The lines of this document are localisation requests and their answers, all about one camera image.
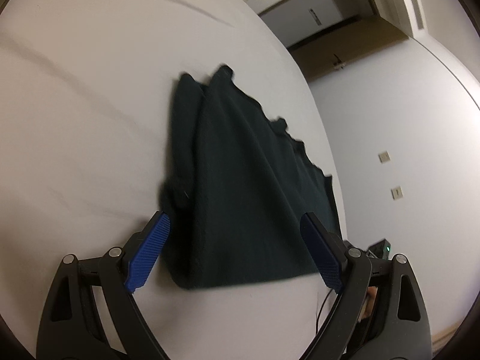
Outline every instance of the blue gripper pad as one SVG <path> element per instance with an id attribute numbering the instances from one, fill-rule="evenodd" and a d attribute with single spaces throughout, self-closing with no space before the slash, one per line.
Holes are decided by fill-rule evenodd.
<path id="1" fill-rule="evenodd" d="M 325 285 L 339 294 L 343 290 L 342 265 L 346 264 L 346 257 L 333 250 L 327 237 L 332 237 L 323 227 L 315 214 L 306 213 L 300 219 L 300 234 L 307 246 Z"/>
<path id="2" fill-rule="evenodd" d="M 125 245 L 125 262 L 128 271 L 125 287 L 130 293 L 142 287 L 147 281 L 169 234 L 169 216 L 163 212 L 157 212 L 143 231 L 132 235 Z"/>

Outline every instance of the folded garment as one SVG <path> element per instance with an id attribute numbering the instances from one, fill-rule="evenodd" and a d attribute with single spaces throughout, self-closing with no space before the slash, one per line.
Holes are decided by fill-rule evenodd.
<path id="1" fill-rule="evenodd" d="M 222 66 L 208 86 L 182 75 L 171 109 L 171 176 L 161 193 L 171 230 L 162 252 L 184 288 L 317 272 L 299 232 L 314 212 L 339 236 L 331 176 Z"/>

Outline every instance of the white table surface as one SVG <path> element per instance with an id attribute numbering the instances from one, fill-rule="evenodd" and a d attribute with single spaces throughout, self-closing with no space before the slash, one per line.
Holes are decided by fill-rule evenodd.
<path id="1" fill-rule="evenodd" d="M 0 15 L 0 314 L 31 352 L 62 257 L 102 255 L 158 209 L 179 74 L 208 81 L 222 63 L 333 174 L 345 231 L 310 90 L 242 0 L 11 0 Z M 173 360 L 287 360 L 325 293 L 319 275 L 185 291 L 156 265 L 135 299 Z"/>

